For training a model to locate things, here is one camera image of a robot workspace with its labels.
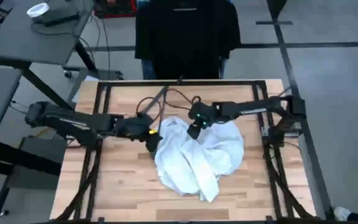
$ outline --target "floor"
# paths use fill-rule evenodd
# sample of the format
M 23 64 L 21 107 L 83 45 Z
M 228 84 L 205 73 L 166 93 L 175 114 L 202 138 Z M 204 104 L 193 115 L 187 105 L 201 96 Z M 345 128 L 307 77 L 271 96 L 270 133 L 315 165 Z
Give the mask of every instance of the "floor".
M 239 15 L 242 43 L 277 43 L 273 26 L 255 21 L 271 20 L 264 0 L 233 0 Z M 287 43 L 358 41 L 358 1 L 288 0 L 281 21 Z M 82 38 L 90 46 L 98 40 L 99 19 L 86 26 Z M 110 46 L 134 45 L 135 19 L 106 19 Z M 106 46 L 101 29 L 99 46 Z M 334 206 L 358 212 L 358 47 L 288 49 L 293 75 L 306 100 L 308 122 L 319 163 Z M 98 68 L 108 68 L 107 52 L 94 54 Z M 111 69 L 120 70 L 128 80 L 141 79 L 140 61 L 134 52 L 111 52 Z M 69 65 L 81 65 L 73 54 Z M 67 98 L 74 80 L 63 76 L 59 66 L 34 64 L 31 69 L 58 94 Z M 280 49 L 237 49 L 228 61 L 226 78 L 281 78 L 289 85 Z M 29 105 L 46 97 L 25 79 L 14 100 Z M 36 134 L 23 121 L 24 115 L 9 109 L 0 127 L 0 141 L 18 146 L 21 137 Z M 0 223 L 31 223 L 48 219 L 52 190 L 12 190 L 6 202 L 11 211 Z

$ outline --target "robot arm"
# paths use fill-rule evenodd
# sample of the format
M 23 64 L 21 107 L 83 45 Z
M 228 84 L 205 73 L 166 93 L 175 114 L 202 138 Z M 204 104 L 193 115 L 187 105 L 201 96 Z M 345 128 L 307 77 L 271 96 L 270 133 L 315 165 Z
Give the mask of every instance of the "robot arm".
M 282 108 L 282 101 L 288 102 L 286 109 Z M 214 123 L 225 123 L 239 116 L 265 111 L 282 117 L 276 126 L 269 127 L 267 133 L 269 143 L 279 146 L 283 145 L 284 134 L 293 124 L 306 119 L 305 101 L 294 96 L 273 96 L 266 100 L 244 103 L 213 102 L 211 106 L 198 101 L 193 104 L 188 113 L 189 118 L 195 122 L 189 126 L 187 132 L 193 139 L 196 139 L 201 129 L 210 127 Z
M 70 135 L 82 146 L 94 147 L 98 138 L 115 136 L 146 142 L 146 148 L 154 152 L 162 139 L 150 129 L 153 119 L 146 115 L 124 118 L 119 114 L 85 114 L 65 110 L 49 102 L 38 102 L 30 106 L 25 116 L 30 126 L 47 126 L 59 134 Z

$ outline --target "wooden table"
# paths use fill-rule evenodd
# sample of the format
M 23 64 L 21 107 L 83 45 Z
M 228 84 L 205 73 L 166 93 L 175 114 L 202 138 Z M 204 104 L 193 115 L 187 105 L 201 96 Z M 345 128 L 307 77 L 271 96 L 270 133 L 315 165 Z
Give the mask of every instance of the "wooden table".
M 182 91 L 190 99 L 195 95 L 206 104 L 213 101 L 254 101 L 249 85 L 233 84 L 225 81 L 222 85 L 171 86 Z M 146 96 L 155 96 L 162 86 L 148 86 L 139 82 L 114 82 L 109 97 L 108 113 L 135 113 L 138 102 Z M 269 96 L 283 91 L 281 80 L 265 80 Z M 76 110 L 92 113 L 98 82 L 85 82 L 79 92 Z M 190 107 L 189 103 L 174 91 L 167 93 L 167 101 L 173 105 Z M 99 112 L 102 112 L 104 94 L 102 94 Z M 158 114 L 155 105 L 149 115 Z M 165 107 L 164 117 L 179 116 L 187 123 L 186 110 Z M 280 117 L 273 116 L 277 123 Z M 162 185 L 157 177 L 154 161 L 147 152 L 144 143 L 126 139 L 106 138 L 103 142 L 101 164 L 94 201 L 92 220 L 104 217 L 110 222 L 172 221 L 172 220 L 265 220 L 273 216 L 274 209 L 257 115 L 242 116 L 235 120 L 244 138 L 243 162 L 232 175 L 219 180 L 219 195 L 212 203 L 200 202 L 197 195 L 180 197 L 174 191 Z M 296 139 L 286 142 L 298 144 Z M 308 181 L 306 179 L 300 151 L 286 144 L 281 148 L 282 161 L 287 175 L 289 189 L 299 202 L 312 215 L 315 214 Z M 62 172 L 50 218 L 55 218 L 70 203 L 78 190 L 85 149 L 68 149 L 63 161 Z M 285 216 L 283 195 L 279 187 L 282 212 Z M 87 196 L 83 202 L 81 217 L 85 216 Z

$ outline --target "shoe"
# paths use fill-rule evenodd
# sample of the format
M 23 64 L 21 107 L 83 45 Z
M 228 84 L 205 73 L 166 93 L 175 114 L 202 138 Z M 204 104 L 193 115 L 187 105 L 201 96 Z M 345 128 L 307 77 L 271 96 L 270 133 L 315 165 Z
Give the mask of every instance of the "shoe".
M 351 214 L 352 212 L 344 207 L 336 207 L 334 209 L 334 215 L 337 221 L 347 221 L 347 217 Z

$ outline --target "black cable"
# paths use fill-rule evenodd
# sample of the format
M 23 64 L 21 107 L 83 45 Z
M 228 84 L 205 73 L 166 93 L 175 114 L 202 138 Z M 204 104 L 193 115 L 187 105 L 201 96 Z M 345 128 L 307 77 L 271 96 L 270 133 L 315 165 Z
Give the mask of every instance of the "black cable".
M 74 140 L 75 140 L 75 139 L 72 139 L 71 141 L 69 141 L 69 142 L 67 143 L 66 147 L 69 146 L 71 143 L 73 143 Z
M 140 104 L 142 104 L 145 100 L 154 100 L 154 97 L 148 96 L 148 97 L 145 97 L 142 100 L 140 100 L 136 106 L 136 114 L 138 114 L 138 112 L 139 112 Z M 158 107 L 160 108 L 160 110 L 158 112 L 158 115 L 153 119 L 153 122 L 156 121 L 158 119 L 158 117 L 161 115 L 161 110 L 162 110 L 161 103 L 158 100 L 157 100 L 157 103 L 158 103 Z
M 19 113 L 21 113 L 21 114 L 24 114 L 24 115 L 27 114 L 27 113 L 24 112 L 24 111 L 21 111 L 21 110 L 19 110 L 19 109 L 14 108 L 12 105 L 9 105 L 9 107 L 12 108 L 12 109 L 14 109 L 14 110 L 16 110 L 17 112 L 19 112 Z
M 96 53 L 96 49 L 98 48 L 99 46 L 99 40 L 100 40 L 100 26 L 99 26 L 99 22 L 97 19 L 94 20 L 96 25 L 98 25 L 98 41 L 96 41 L 96 47 L 94 49 L 94 52 L 93 53 Z
M 179 94 L 181 94 L 181 96 L 183 96 L 184 97 L 184 99 L 186 99 L 187 100 L 187 102 L 189 102 L 189 104 L 193 104 L 190 100 L 189 100 L 189 98 L 187 98 L 181 91 L 179 91 L 179 90 L 177 90 L 177 89 L 167 89 L 167 92 L 169 92 L 169 91 L 175 91 L 175 92 L 177 92 L 177 93 L 179 93 Z
M 185 96 L 181 91 L 179 90 L 176 90 L 176 89 L 173 89 L 173 88 L 170 88 L 170 89 L 167 89 L 167 92 L 169 91 L 175 91 L 177 93 L 179 93 L 182 97 L 184 97 L 184 99 L 186 99 L 187 102 L 189 102 L 189 104 L 193 105 L 195 99 L 198 99 L 198 101 L 201 101 L 201 97 L 200 96 L 194 96 L 192 100 L 189 100 L 189 98 L 187 98 L 187 96 Z M 170 103 L 168 103 L 166 100 L 165 100 L 165 103 L 172 107 L 172 108 L 177 108 L 177 109 L 183 109 L 183 110 L 190 110 L 189 108 L 185 108 L 185 107 L 182 107 L 182 106 L 175 106 L 175 105 L 171 105 Z
M 86 45 L 88 48 L 90 48 L 90 45 L 87 43 L 87 41 L 84 40 L 84 38 L 80 37 L 80 40 L 82 40 L 82 41 L 85 43 L 85 45 Z M 94 63 L 93 52 L 91 51 L 90 53 L 91 53 L 91 56 L 92 56 L 92 62 Z
M 272 145 L 268 145 L 268 148 L 269 148 L 269 154 L 268 154 L 268 155 L 267 155 L 267 154 L 264 154 L 263 157 L 264 157 L 264 158 L 267 158 L 267 159 L 270 159 L 270 160 L 276 158 L 276 154 L 274 154 L 273 156 L 270 155 L 270 152 L 271 152 L 271 150 L 273 149 L 273 146 L 272 146 Z
M 161 110 L 160 110 L 160 122 L 158 123 L 158 132 L 160 132 L 160 133 L 161 133 L 161 124 L 162 124 L 162 119 L 163 119 L 163 116 L 164 116 L 166 99 L 167 99 L 167 92 L 164 93 L 163 101 L 162 101 L 162 107 L 161 107 Z
M 109 39 L 108 39 L 108 37 L 107 37 L 106 25 L 105 25 L 105 23 L 104 23 L 104 19 L 102 19 L 102 23 L 103 23 L 103 29 L 104 29 L 104 37 L 106 38 L 106 45 L 107 45 L 107 52 L 108 52 L 108 60 L 109 60 L 108 75 L 110 75 L 110 50 L 109 50 Z
M 289 86 L 289 87 L 287 87 L 284 91 L 282 91 L 280 94 L 278 94 L 277 96 L 282 96 L 282 95 L 284 95 L 284 93 L 286 93 L 288 90 L 290 90 L 291 89 L 291 87 Z
M 290 143 L 290 142 L 284 142 L 284 144 L 289 144 L 291 146 L 295 146 L 299 149 L 299 151 L 301 150 L 301 148 L 299 146 L 297 146 L 296 144 Z
M 25 108 L 30 108 L 29 106 L 23 105 L 23 104 L 21 104 L 21 103 L 19 103 L 19 102 L 17 102 L 17 101 L 14 101 L 14 100 L 11 100 L 11 103 L 24 106 Z

